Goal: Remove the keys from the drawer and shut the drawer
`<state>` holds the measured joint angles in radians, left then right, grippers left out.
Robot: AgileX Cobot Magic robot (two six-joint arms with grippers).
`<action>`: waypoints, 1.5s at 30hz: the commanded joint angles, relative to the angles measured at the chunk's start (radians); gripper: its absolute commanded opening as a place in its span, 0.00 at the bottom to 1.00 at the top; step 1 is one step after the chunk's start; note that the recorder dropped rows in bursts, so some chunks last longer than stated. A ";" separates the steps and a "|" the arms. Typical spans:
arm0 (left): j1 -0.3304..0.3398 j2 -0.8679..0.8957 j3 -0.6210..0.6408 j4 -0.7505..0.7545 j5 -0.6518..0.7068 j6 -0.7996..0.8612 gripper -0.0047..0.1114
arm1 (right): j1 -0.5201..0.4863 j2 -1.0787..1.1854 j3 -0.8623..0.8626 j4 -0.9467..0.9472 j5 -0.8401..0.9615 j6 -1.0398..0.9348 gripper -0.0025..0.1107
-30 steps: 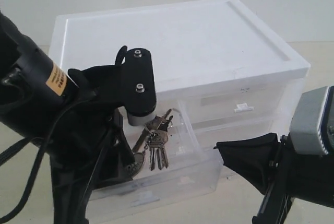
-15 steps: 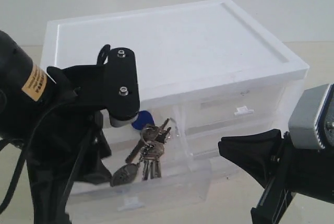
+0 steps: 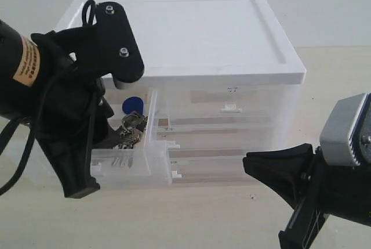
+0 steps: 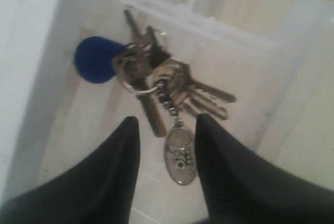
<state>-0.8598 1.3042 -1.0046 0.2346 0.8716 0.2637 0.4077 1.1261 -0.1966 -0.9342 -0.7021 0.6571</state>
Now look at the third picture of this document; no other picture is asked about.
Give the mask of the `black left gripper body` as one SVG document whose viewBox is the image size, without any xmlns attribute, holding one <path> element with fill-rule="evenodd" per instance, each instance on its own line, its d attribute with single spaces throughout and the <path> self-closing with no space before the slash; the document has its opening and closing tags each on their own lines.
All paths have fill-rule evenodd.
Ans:
<svg viewBox="0 0 371 249">
<path fill-rule="evenodd" d="M 124 8 L 116 2 L 87 1 L 82 24 L 25 37 L 1 23 L 1 132 L 5 147 L 19 125 L 43 148 L 82 150 L 88 143 L 108 149 L 122 134 L 108 119 L 103 77 L 138 81 L 144 63 Z"/>
</svg>

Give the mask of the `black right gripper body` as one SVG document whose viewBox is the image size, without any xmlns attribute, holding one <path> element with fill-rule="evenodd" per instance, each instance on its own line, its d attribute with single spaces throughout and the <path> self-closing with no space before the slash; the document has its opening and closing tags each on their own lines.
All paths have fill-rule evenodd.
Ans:
<svg viewBox="0 0 371 249">
<path fill-rule="evenodd" d="M 328 165 L 320 149 L 304 147 L 299 178 L 304 188 L 278 234 L 281 248 L 310 248 L 331 215 L 370 226 L 370 165 Z"/>
</svg>

